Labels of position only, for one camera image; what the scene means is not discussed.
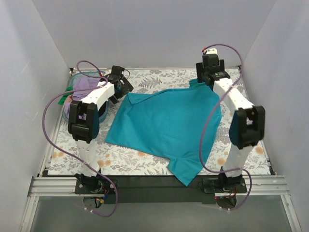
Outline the teal t-shirt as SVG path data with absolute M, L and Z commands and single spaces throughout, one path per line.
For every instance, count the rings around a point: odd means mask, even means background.
M 155 94 L 128 93 L 105 141 L 169 159 L 168 169 L 185 186 L 202 170 L 221 122 L 217 108 L 207 126 L 199 158 L 199 140 L 205 122 L 219 101 L 208 86 L 190 80 L 188 88 Z

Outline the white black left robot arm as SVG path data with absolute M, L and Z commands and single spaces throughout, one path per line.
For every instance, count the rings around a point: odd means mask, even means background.
M 103 182 L 97 178 L 100 166 L 95 161 L 95 139 L 99 133 L 99 124 L 106 116 L 109 103 L 116 104 L 118 100 L 133 90 L 133 86 L 125 77 L 127 70 L 120 66 L 112 66 L 111 72 L 95 77 L 84 74 L 78 86 L 74 87 L 72 101 L 69 104 L 68 132 L 72 135 L 78 147 L 78 156 L 83 160 L 81 174 L 76 178 L 86 182 L 87 189 L 92 193 L 102 190 Z

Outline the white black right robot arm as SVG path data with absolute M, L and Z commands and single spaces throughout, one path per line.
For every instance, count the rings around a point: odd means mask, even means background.
M 242 169 L 253 147 L 264 137 L 265 109 L 255 106 L 233 86 L 230 75 L 225 71 L 224 60 L 219 59 L 216 50 L 210 49 L 202 55 L 202 62 L 196 64 L 197 81 L 205 83 L 233 113 L 229 129 L 231 148 L 214 185 L 229 192 L 241 184 Z

